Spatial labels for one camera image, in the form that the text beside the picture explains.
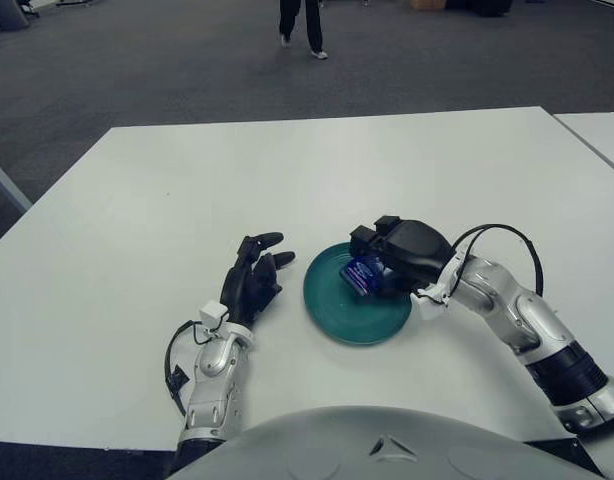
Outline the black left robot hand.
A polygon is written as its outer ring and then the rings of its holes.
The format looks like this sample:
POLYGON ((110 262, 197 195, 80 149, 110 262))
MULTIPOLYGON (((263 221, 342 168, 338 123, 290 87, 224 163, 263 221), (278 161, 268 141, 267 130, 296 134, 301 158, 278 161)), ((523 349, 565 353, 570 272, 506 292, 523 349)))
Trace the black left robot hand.
POLYGON ((277 272, 295 259, 295 253, 274 254, 268 249, 283 240, 281 232, 243 238, 220 296, 220 303, 228 309, 229 322, 252 330, 258 315, 282 291, 277 272))

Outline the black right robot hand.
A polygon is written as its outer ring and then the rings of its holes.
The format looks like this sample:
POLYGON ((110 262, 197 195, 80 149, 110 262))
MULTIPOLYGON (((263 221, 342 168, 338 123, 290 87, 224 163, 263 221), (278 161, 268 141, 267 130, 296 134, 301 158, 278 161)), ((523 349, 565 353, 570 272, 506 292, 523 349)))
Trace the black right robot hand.
POLYGON ((384 215, 350 233, 351 259, 341 278, 360 296, 395 297, 438 281, 453 257, 448 241, 418 220, 384 215))

